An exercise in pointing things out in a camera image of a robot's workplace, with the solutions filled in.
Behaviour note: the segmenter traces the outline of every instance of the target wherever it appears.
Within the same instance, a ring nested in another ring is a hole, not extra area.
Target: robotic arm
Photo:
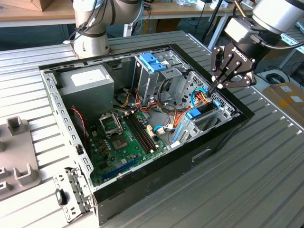
[[[80,58],[109,53],[106,26],[130,24],[143,13],[143,0],[74,0],[77,30],[73,43]]]
[[[280,35],[287,32],[304,16],[304,0],[261,0],[248,18],[235,0],[243,17],[232,18],[225,28],[232,42],[225,47],[212,49],[212,84],[208,95],[217,89],[252,86],[256,84],[253,70],[271,49],[292,49],[304,43],[288,47],[276,47]],[[236,75],[241,80],[232,81]]]

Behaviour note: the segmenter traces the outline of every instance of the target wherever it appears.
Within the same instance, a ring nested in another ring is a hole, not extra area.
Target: motherboard
[[[94,186],[168,149],[158,136],[149,131],[150,125],[140,111],[128,116],[106,114],[99,121],[90,127],[87,138],[87,151],[94,167],[91,174]]]

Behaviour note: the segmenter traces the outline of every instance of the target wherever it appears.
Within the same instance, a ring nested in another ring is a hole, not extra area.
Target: slotted metal workbench
[[[176,31],[115,38],[114,51],[177,43],[207,70],[210,54]],[[0,52],[0,124],[29,120],[42,183],[0,202],[0,227],[65,227],[52,176],[73,166],[37,66],[75,59],[69,46]],[[296,124],[252,88],[232,92],[255,112],[223,150],[106,223],[106,228],[256,228],[304,223],[304,140]],[[97,227],[90,213],[70,227]]]

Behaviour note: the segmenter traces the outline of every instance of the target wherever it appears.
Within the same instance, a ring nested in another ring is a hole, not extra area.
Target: blue wire
[[[159,129],[159,128],[161,128],[161,127],[163,127],[162,125],[158,125],[158,126],[156,126],[156,127],[154,127],[154,131],[156,131],[157,129]]]
[[[154,131],[156,131],[157,129],[159,129],[159,128],[161,128],[161,127],[165,127],[165,126],[161,126],[161,125],[158,125],[158,126],[156,126],[156,127],[154,127]]]
[[[139,33],[140,30],[142,30],[142,27],[143,27],[143,17],[141,18],[141,26],[139,28],[139,30],[135,33],[135,36]]]
[[[205,89],[203,89],[203,88],[200,88],[200,87],[197,87],[197,88],[195,88],[194,90],[193,90],[193,92],[191,93],[191,96],[190,96],[190,99],[191,99],[191,104],[192,104],[192,106],[195,108],[195,103],[194,103],[194,93],[195,93],[195,91],[197,91],[197,90],[200,90],[201,92],[203,92],[203,93],[207,93],[207,91],[205,90]]]

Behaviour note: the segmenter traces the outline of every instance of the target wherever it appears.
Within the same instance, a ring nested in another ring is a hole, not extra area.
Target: expansion slot
[[[112,176],[116,176],[120,172],[123,172],[124,170],[134,166],[138,158],[139,157],[135,158],[134,160],[130,161],[129,163],[126,163],[125,165],[117,168],[116,170],[112,170],[112,171],[106,173],[105,175],[102,176],[102,178],[105,180],[105,179],[110,178]]]
[[[156,149],[153,141],[150,139],[147,132],[138,123],[138,120],[134,115],[127,116],[124,118],[124,120],[146,153]]]

